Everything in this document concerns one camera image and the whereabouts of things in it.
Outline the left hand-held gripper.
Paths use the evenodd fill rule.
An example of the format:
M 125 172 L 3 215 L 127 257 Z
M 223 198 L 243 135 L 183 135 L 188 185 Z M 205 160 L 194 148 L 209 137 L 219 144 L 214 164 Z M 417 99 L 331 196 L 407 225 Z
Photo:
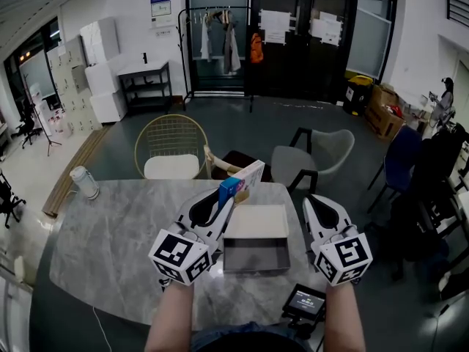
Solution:
M 235 198 L 230 197 L 218 209 L 218 198 L 218 188 L 211 188 L 187 199 L 178 221 L 159 231 L 148 254 L 159 274 L 192 285 L 216 263 L 220 239 L 235 206 Z

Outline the white and blue carton box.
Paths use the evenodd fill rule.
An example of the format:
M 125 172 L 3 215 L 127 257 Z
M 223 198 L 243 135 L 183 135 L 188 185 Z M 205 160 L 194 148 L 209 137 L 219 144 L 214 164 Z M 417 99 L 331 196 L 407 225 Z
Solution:
M 236 205 L 246 201 L 261 182 L 265 163 L 257 160 L 246 168 L 225 179 L 218 188 L 218 209 L 220 210 L 230 197 Z

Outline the grey cardboard box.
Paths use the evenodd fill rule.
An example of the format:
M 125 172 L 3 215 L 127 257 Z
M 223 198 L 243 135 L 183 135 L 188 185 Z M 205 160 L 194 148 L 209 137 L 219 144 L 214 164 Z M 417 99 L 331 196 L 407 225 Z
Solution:
M 284 205 L 239 205 L 224 233 L 226 273 L 285 272 L 291 267 Z

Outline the person's left forearm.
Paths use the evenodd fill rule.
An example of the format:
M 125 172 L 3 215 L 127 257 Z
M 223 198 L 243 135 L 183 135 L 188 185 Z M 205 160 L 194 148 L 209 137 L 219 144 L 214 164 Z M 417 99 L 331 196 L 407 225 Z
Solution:
M 144 352 L 189 352 L 194 285 L 172 282 L 163 292 Z

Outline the brown cardboard box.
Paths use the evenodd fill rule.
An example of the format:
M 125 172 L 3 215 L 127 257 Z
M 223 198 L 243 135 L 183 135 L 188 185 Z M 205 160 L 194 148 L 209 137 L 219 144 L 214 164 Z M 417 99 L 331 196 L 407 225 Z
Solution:
M 398 95 L 387 87 L 374 85 L 364 119 L 379 138 L 392 140 L 405 123 Z

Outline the tall white foam box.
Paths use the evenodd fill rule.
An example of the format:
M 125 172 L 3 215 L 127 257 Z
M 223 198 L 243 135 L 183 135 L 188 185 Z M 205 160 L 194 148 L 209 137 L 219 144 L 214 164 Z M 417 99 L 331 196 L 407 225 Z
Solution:
M 107 17 L 80 29 L 89 66 L 104 63 L 120 54 L 115 20 Z

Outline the black screen device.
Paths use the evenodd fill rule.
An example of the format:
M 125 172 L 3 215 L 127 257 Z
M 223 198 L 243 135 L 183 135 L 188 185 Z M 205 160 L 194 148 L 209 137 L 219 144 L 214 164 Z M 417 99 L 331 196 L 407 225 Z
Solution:
M 296 284 L 282 307 L 282 316 L 315 321 L 325 309 L 325 300 L 325 293 Z

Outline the black clothes rack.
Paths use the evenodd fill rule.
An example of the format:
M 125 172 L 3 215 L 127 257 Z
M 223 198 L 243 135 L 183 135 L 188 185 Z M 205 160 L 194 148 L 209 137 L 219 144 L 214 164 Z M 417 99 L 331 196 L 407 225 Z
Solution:
M 243 87 L 221 87 L 220 89 L 203 89 L 198 84 L 192 86 L 191 77 L 195 73 L 192 65 L 193 55 L 191 47 L 191 12 L 193 10 L 209 10 L 217 7 L 189 7 L 179 11 L 177 15 L 177 33 L 179 36 L 178 48 L 182 60 L 182 74 L 184 76 L 185 96 L 182 98 L 182 110 L 187 110 L 187 102 L 195 98 L 237 98 L 248 101 L 248 111 L 251 113 L 254 107 L 254 95 Z

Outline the person's blue jeans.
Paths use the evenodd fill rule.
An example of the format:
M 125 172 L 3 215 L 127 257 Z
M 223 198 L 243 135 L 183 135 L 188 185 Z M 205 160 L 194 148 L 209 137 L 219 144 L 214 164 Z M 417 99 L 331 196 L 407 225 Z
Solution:
M 217 326 L 193 334 L 190 352 L 312 352 L 309 344 L 284 326 L 249 322 Z

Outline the wooden floor ramp strip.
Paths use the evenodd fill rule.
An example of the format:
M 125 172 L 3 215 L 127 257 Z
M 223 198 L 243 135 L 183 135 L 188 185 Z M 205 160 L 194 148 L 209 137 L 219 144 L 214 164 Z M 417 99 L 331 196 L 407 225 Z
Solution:
M 80 146 L 69 164 L 65 167 L 65 170 L 60 175 L 45 201 L 42 208 L 42 212 L 45 215 L 52 219 L 58 216 L 60 207 L 69 194 L 69 191 L 76 185 L 75 182 L 81 181 L 81 178 L 86 177 L 86 170 L 84 168 L 89 165 L 92 156 L 97 151 L 98 146 L 110 128 L 110 125 L 105 125 L 100 130 L 93 131 Z

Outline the black framed glass door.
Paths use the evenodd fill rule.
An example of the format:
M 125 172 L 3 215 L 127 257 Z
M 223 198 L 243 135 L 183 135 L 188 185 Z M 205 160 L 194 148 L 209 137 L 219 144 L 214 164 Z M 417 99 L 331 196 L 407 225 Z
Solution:
M 203 89 L 243 87 L 248 94 L 335 103 L 344 95 L 350 62 L 368 65 L 369 75 L 380 80 L 394 30 L 397 0 L 185 0 L 186 7 L 217 7 L 191 12 L 191 47 L 195 73 L 192 86 Z M 235 23 L 241 68 L 224 73 L 222 12 L 230 10 Z M 289 12 L 286 45 L 265 44 L 260 11 Z M 309 34 L 319 11 L 336 15 L 343 23 L 339 46 L 322 44 Z M 211 16 L 210 62 L 201 59 L 202 18 Z M 251 64 L 250 44 L 257 32 L 264 59 Z

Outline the grey hanging garment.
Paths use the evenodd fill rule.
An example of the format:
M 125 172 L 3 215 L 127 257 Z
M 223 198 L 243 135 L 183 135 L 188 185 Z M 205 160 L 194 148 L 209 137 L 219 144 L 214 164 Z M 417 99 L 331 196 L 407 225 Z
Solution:
M 225 31 L 224 39 L 224 73 L 235 73 L 241 68 L 235 34 L 235 22 L 230 10 L 222 12 L 222 24 Z

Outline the orange bag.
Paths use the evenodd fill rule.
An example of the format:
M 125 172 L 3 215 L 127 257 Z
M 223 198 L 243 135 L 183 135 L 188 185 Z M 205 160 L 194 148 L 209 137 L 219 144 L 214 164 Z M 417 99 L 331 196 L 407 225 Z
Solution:
M 257 32 L 255 32 L 251 37 L 250 49 L 251 64 L 261 63 L 264 59 L 264 54 L 262 50 L 262 38 Z

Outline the black swivel chair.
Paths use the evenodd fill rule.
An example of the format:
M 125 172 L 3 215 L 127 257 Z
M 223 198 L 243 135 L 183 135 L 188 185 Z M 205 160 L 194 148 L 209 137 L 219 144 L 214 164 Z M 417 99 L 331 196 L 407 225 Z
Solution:
M 20 219 L 15 215 L 15 208 L 19 204 L 26 204 L 26 200 L 19 198 L 12 190 L 12 187 L 2 169 L 0 168 L 0 214 L 5 215 L 4 226 L 9 229 L 9 219 L 13 216 L 17 222 Z

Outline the grey upholstered chair black frame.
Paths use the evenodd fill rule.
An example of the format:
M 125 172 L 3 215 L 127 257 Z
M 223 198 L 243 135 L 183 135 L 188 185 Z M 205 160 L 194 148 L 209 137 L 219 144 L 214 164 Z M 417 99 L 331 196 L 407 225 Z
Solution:
M 351 131 L 322 132 L 298 128 L 290 145 L 274 148 L 271 176 L 288 192 L 314 193 L 330 183 L 344 165 L 355 145 Z

